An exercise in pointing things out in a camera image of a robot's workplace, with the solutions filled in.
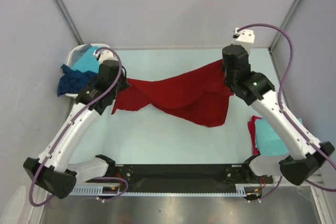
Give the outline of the red t shirt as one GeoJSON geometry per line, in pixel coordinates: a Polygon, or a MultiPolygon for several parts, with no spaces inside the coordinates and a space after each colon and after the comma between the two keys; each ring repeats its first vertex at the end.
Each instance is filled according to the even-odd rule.
{"type": "Polygon", "coordinates": [[[130,87],[118,94],[112,114],[117,110],[138,111],[148,105],[206,127],[225,123],[229,98],[222,60],[214,61],[181,75],[159,80],[128,79],[130,87]]]}

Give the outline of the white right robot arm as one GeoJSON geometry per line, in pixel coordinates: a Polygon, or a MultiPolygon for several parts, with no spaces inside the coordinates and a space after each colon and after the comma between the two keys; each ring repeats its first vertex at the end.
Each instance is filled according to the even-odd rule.
{"type": "Polygon", "coordinates": [[[249,53],[241,45],[231,44],[222,50],[225,84],[237,97],[251,106],[278,134],[288,149],[287,155],[258,155],[242,169],[243,179],[254,183],[261,175],[283,176],[294,185],[303,182],[319,169],[335,148],[307,134],[307,129],[288,108],[278,101],[272,82],[262,73],[250,69],[249,53]]]}

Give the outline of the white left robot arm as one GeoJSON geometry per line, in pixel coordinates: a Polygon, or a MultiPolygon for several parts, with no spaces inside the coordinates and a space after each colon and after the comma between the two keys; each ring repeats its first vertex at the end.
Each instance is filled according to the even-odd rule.
{"type": "Polygon", "coordinates": [[[23,163],[32,180],[29,200],[33,206],[38,205],[33,201],[35,186],[64,199],[77,184],[101,179],[110,182],[116,178],[115,161],[103,154],[78,164],[69,161],[89,127],[113,103],[117,94],[128,87],[118,60],[100,63],[98,75],[80,91],[70,115],[52,142],[37,158],[29,157],[23,163]]]}

